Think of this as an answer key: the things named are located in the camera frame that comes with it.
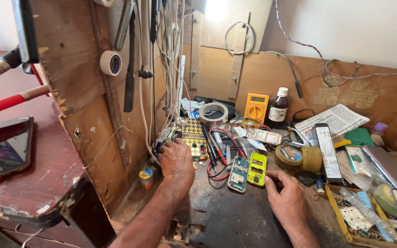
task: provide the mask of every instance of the yellow multimeter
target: yellow multimeter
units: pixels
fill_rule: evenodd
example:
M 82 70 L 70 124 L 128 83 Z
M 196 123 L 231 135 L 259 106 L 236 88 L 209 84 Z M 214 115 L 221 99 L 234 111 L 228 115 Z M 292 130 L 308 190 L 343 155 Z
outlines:
M 266 115 L 268 104 L 268 95 L 249 93 L 247 94 L 246 110 L 244 111 L 244 116 L 264 123 L 264 117 Z M 255 128 L 258 128 L 258 121 L 243 120 L 243 127 L 253 126 Z
M 266 176 L 267 169 L 266 156 L 258 153 L 252 153 L 249 165 L 250 166 L 247 172 L 247 181 L 259 186 L 263 186 L 264 177 Z

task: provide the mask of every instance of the white bottle cap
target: white bottle cap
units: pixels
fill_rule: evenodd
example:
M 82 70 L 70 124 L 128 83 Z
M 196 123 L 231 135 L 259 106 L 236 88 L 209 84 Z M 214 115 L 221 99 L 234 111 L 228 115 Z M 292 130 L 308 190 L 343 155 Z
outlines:
M 289 91 L 289 89 L 288 88 L 285 88 L 285 87 L 280 87 L 279 89 L 278 89 L 278 96 L 279 97 L 287 97 L 287 92 Z

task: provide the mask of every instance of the hand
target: hand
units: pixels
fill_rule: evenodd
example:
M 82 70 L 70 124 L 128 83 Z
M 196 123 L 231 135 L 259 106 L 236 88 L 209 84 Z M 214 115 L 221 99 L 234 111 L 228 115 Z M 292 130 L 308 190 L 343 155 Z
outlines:
M 283 228 L 290 230 L 307 228 L 306 220 L 306 194 L 298 184 L 296 178 L 289 176 L 284 171 L 267 170 L 264 183 L 267 189 L 267 197 L 272 211 L 280 221 Z M 278 178 L 283 183 L 284 189 L 278 193 L 275 183 L 270 177 Z
M 160 147 L 157 159 L 165 180 L 183 189 L 185 192 L 182 194 L 186 194 L 196 176 L 190 147 L 181 138 L 176 138 L 174 142 L 167 141 Z

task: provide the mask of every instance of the battery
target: battery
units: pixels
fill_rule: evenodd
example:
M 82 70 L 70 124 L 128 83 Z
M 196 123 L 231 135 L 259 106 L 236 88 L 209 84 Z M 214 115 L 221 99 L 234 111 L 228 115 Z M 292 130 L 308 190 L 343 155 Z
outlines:
M 312 136 L 323 156 L 323 174 L 326 183 L 344 184 L 329 125 L 326 123 L 315 124 L 312 128 Z

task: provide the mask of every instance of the newspaper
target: newspaper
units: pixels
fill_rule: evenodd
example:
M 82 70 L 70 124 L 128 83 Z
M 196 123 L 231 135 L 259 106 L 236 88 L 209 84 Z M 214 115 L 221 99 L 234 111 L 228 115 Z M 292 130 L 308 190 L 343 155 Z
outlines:
M 307 139 L 313 146 L 315 145 L 312 137 L 312 127 L 317 123 L 327 123 L 329 125 L 332 138 L 347 133 L 370 119 L 349 110 L 346 106 L 338 104 L 322 113 L 319 113 L 305 121 L 295 125 L 295 128 Z

